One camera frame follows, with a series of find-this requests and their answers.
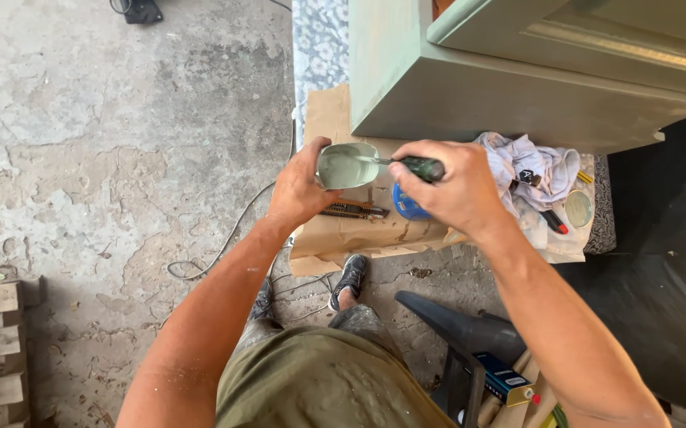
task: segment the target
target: cracked concrete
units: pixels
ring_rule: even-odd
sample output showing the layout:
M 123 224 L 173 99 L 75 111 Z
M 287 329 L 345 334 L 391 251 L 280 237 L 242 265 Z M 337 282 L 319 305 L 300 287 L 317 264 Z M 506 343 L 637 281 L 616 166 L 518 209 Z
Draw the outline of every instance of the cracked concrete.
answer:
M 95 405 L 116 417 L 160 323 L 195 285 L 166 264 L 205 266 L 290 149 L 290 14 L 266 0 L 160 6 L 166 20 L 143 27 L 102 2 L 0 2 L 0 273 L 48 279 L 47 302 L 26 313 L 29 375 L 34 418 L 56 405 L 58 426 L 96 426 Z M 306 281 L 282 278 L 277 291 Z M 362 300 L 426 388 L 445 345 L 395 304 L 397 290 L 505 315 L 467 246 L 375 260 L 368 281 Z M 276 311 L 298 318 L 327 297 L 310 284 Z

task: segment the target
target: screwdriver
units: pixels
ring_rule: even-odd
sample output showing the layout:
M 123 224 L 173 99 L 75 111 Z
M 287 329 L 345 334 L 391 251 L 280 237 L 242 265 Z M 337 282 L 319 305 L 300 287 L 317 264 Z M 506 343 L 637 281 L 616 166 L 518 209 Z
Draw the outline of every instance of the screwdriver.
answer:
M 401 162 L 405 167 L 410 170 L 414 175 L 421 178 L 427 183 L 433 183 L 435 181 L 440 181 L 446 170 L 443 168 L 443 162 L 438 159 L 430 158 L 420 158 L 417 156 L 407 156 L 401 160 L 395 159 L 381 159 L 372 158 L 370 156 L 355 156 L 356 159 L 360 161 L 374 162 L 381 165 L 390 165 L 392 162 Z

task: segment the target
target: olive green shirt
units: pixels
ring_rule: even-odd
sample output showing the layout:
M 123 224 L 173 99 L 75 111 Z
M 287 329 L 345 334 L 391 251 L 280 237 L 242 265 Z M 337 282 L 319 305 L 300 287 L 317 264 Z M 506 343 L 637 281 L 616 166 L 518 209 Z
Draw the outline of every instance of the olive green shirt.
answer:
M 297 327 L 235 355 L 216 426 L 332 428 L 455 424 L 383 348 L 345 331 Z

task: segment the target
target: leg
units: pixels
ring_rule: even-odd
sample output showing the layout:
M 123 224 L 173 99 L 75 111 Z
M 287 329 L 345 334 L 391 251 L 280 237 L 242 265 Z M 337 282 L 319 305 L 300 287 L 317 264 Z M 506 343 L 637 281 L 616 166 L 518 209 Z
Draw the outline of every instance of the leg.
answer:
M 253 307 L 248 315 L 248 322 L 243 329 L 243 335 L 237 341 L 232 355 L 237 355 L 245 348 L 255 345 L 275 334 L 280 333 L 284 328 L 274 320 L 272 312 L 272 283 L 269 278 L 264 279 L 259 294 L 255 297 Z
M 404 366 L 404 356 L 388 332 L 383 320 L 374 309 L 361 305 L 357 298 L 361 294 L 361 281 L 367 271 L 367 259 L 355 254 L 343 267 L 343 277 L 332 289 L 329 307 L 338 314 L 332 318 L 328 327 L 348 331 L 380 346 L 400 361 Z

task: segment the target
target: sneaker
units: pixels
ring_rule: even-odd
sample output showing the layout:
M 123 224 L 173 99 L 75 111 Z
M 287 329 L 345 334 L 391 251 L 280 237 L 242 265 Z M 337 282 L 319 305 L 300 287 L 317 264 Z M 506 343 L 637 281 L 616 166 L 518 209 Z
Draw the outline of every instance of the sneaker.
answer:
M 272 311 L 272 282 L 269 278 L 264 278 L 259 294 L 256 295 L 253 307 L 250 309 L 248 321 L 259 318 L 273 318 Z
M 338 296 L 340 296 L 343 289 L 351 289 L 355 298 L 359 298 L 361 294 L 361 280 L 364 279 L 364 274 L 367 272 L 367 258 L 361 254 L 354 254 L 346 260 L 343 266 L 343 277 L 338 281 L 338 284 L 332 289 L 330 300 L 327 306 L 335 312 L 340 311 L 340 303 Z

